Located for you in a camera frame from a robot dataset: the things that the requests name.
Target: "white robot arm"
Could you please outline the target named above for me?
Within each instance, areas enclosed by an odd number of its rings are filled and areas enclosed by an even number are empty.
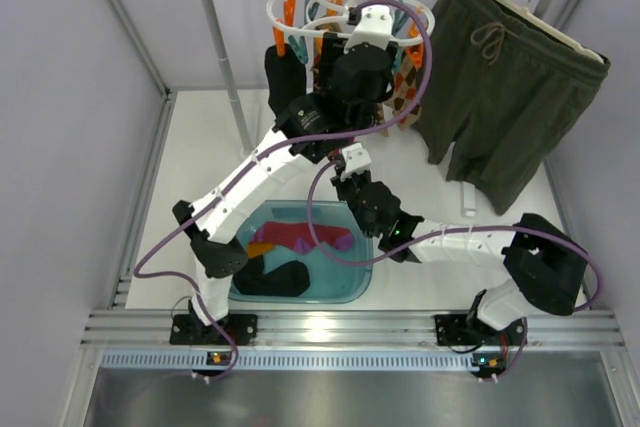
[[[272,105],[276,124],[252,156],[201,199],[192,203],[180,201],[174,207],[174,215],[182,224],[219,197],[213,209],[185,230],[196,256],[199,295],[216,320],[227,316],[233,274],[247,261],[243,247],[235,238],[239,227],[272,193],[299,173],[314,168],[330,153],[337,162],[337,176],[332,183],[339,199],[347,202],[366,235],[381,236],[381,250],[389,252],[412,239],[443,230],[441,224],[401,211],[400,200],[381,182],[371,181],[371,160],[359,143],[344,140],[305,142],[295,148],[281,148],[266,157],[261,155],[276,144],[295,137],[319,132],[349,132],[372,124],[373,105],[392,90],[391,64],[395,49],[381,42],[381,31],[387,33],[387,39],[391,37],[390,9],[376,5],[368,7],[366,12],[372,15],[367,15],[368,20],[355,27],[357,35],[350,39],[348,49],[339,43],[344,41],[326,34],[323,49],[328,50],[331,42],[335,42],[343,50],[335,60],[327,91],[302,95],[278,111]],[[372,23],[372,18],[382,20]],[[369,30],[375,32],[375,38],[367,34]],[[244,176],[237,180],[241,172]],[[223,196],[221,192],[231,179],[237,182]],[[525,226],[564,237],[538,216],[523,217],[522,222]],[[474,232],[470,227],[460,229],[466,233],[432,236],[402,249],[391,258],[421,263],[454,261],[497,269],[506,267],[512,278],[481,292],[472,308],[474,322],[493,331],[502,331],[515,320],[540,310],[570,315],[586,262],[576,260],[575,254],[571,257],[570,252],[551,242],[536,242],[526,235],[512,232],[487,235]],[[210,325],[195,298],[191,304],[199,322],[203,326]]]

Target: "olive green shorts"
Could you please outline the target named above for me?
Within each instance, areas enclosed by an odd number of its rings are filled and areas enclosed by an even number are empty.
[[[413,125],[447,180],[474,184],[503,214],[607,76],[600,63],[494,0],[438,0],[433,72]]]

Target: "black sock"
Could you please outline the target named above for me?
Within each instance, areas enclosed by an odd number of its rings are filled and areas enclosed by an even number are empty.
[[[309,288],[309,270],[302,262],[293,260],[264,273],[264,256],[249,259],[233,276],[233,283],[244,295],[273,295],[298,297]]]
[[[269,107],[276,117],[294,100],[307,93],[307,73],[289,44],[278,57],[272,45],[264,54],[264,70],[269,81]]]

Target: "white floor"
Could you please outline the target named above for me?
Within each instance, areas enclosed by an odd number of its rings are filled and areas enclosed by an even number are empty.
[[[241,100],[252,132],[262,137],[273,115],[262,90],[242,91]],[[426,163],[426,146],[411,130],[394,128],[391,136],[378,134],[362,139],[373,159],[372,175],[382,180],[402,200],[411,214],[448,224],[513,224],[524,212],[535,212],[560,226],[549,182],[541,167],[512,208],[502,217],[495,215],[484,196],[477,192],[477,215],[468,219],[461,212],[461,189],[457,182],[445,182],[448,160],[439,166]],[[166,147],[140,255],[144,255],[176,227],[171,208],[180,199],[193,201],[221,182],[241,161],[241,146],[224,91],[180,92],[171,120]],[[292,181],[286,192],[274,199],[305,199],[313,173]],[[323,179],[318,200],[337,200]],[[186,235],[161,250],[145,271],[180,270],[193,274],[195,265]],[[232,309],[300,310],[438,310],[468,308],[482,288],[495,286],[507,277],[506,271],[490,271],[467,265],[398,264],[383,261],[374,266],[366,292],[348,304],[265,304],[231,302]],[[127,308],[169,309],[189,286],[179,279],[133,279]]]

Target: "orange clothespin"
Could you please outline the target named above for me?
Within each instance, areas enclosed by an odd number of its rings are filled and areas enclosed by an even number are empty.
[[[284,1],[284,23],[289,27],[293,27],[293,21],[296,15],[296,0]]]
[[[329,0],[329,2],[336,5],[344,4],[344,0]],[[337,15],[337,14],[338,12],[336,12],[335,10],[327,9],[327,17],[333,17],[334,15]]]
[[[316,44],[316,51],[318,52],[318,55],[322,53],[322,37],[316,37],[315,39],[313,39],[315,41]]]
[[[273,37],[276,39],[276,51],[278,52],[278,57],[284,57],[284,54],[287,53],[284,46],[284,31],[277,27],[273,27]]]
[[[420,12],[422,12],[422,7],[418,7],[416,10],[416,13],[419,14]],[[411,27],[409,27],[408,33],[409,37],[417,37],[420,35],[420,31],[418,31],[415,22],[411,22]],[[422,67],[422,60],[424,59],[424,41],[418,45],[405,47],[404,52],[407,54],[407,57],[409,57],[411,63],[416,69],[420,69]]]

